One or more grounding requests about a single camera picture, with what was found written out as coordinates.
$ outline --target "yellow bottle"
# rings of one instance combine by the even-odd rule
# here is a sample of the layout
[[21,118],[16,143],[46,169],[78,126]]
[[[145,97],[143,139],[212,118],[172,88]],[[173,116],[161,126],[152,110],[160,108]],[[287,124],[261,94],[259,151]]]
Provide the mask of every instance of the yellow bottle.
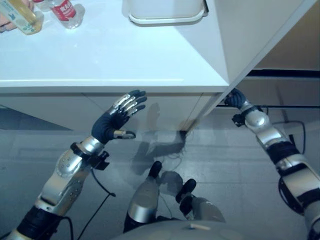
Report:
[[0,0],[0,13],[26,35],[41,30],[43,19],[37,17],[21,0]]

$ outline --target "white plastic bin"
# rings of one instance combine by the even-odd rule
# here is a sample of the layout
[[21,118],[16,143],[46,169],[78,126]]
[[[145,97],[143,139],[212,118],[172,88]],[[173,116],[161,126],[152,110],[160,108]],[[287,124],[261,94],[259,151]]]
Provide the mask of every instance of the white plastic bin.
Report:
[[129,18],[139,24],[181,23],[200,19],[203,0],[127,0]]

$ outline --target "white countertop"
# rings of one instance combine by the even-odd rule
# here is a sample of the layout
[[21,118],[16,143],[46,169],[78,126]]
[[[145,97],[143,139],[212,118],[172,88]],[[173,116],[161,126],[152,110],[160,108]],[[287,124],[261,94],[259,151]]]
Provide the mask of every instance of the white countertop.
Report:
[[213,1],[209,15],[196,24],[149,27],[130,22],[122,0],[71,2],[86,10],[76,29],[65,29],[48,12],[39,33],[0,34],[0,93],[116,92],[132,86],[201,93],[229,85]]

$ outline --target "robotic arm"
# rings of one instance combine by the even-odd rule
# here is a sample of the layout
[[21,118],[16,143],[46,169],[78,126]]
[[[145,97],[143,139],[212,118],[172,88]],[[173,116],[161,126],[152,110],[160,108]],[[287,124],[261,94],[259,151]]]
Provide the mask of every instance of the robotic arm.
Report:
[[304,216],[309,232],[308,240],[320,239],[320,177],[307,164],[297,148],[273,127],[269,117],[252,105],[237,89],[224,100],[225,104],[238,108],[232,120],[240,127],[246,125],[269,155],[280,175],[279,191],[285,203]]
[[57,161],[34,206],[7,240],[48,240],[78,198],[92,168],[104,170],[109,156],[103,151],[113,139],[134,139],[131,131],[120,130],[129,118],[145,108],[144,91],[134,90],[118,99],[93,125],[91,136],[73,143]]

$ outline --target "plastic bottle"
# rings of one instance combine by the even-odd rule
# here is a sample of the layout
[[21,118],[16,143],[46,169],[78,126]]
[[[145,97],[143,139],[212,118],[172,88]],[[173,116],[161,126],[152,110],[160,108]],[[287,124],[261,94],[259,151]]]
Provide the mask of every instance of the plastic bottle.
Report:
[[42,12],[48,12],[50,11],[50,3],[48,1],[45,0],[32,0],[36,7],[41,10]]
[[26,35],[41,30],[43,14],[37,16],[21,0],[0,0],[0,12]]
[[85,8],[81,4],[72,5],[70,0],[46,0],[59,21],[67,29],[75,29],[80,26],[85,14]]

